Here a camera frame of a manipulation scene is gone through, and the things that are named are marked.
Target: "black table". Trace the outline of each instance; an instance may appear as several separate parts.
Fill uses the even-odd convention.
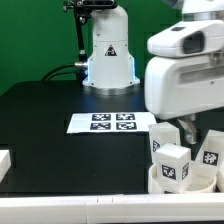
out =
[[[85,93],[76,81],[14,85],[0,97],[0,148],[12,159],[0,196],[147,194],[148,133],[66,134],[73,113],[144,111],[143,87],[108,97]],[[224,130],[224,111],[200,113],[195,124],[194,146],[181,130],[193,156],[209,129]]]

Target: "warning label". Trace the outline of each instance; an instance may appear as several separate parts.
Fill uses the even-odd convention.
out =
[[[112,45],[110,45],[110,47],[108,48],[105,56],[117,56],[117,54],[116,54]]]

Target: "green backdrop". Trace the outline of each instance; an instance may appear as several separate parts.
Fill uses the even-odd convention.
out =
[[[127,0],[118,3],[125,7]],[[40,80],[53,68],[78,60],[73,14],[65,14],[62,5],[63,0],[0,1],[0,94],[17,82]],[[162,0],[131,0],[128,14],[129,50],[136,59],[136,75],[144,78],[152,57],[146,48],[148,38],[181,16]],[[83,30],[90,55],[91,23]]]

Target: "cable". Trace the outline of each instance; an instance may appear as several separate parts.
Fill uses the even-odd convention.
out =
[[[65,68],[74,68],[75,65],[74,64],[67,64],[67,65],[62,65],[62,66],[59,66],[53,70],[51,70],[50,72],[48,72],[42,79],[41,81],[47,81],[47,80],[50,80],[52,77],[54,77],[54,73],[62,70],[62,69],[65,69]]]
[[[74,74],[76,75],[75,71],[71,71],[71,72],[60,72],[60,73],[55,73],[52,74],[51,76],[49,76],[47,79],[45,79],[44,81],[50,81],[52,78],[54,78],[55,76],[59,76],[59,75],[70,75],[70,74]]]
[[[125,7],[126,12],[128,12],[128,8],[129,8],[129,5],[130,5],[130,2],[131,2],[131,0],[127,0],[127,5]]]

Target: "white robot head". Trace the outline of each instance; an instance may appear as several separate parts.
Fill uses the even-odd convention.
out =
[[[183,21],[148,40],[145,104],[161,119],[224,106],[224,1],[182,3]]]

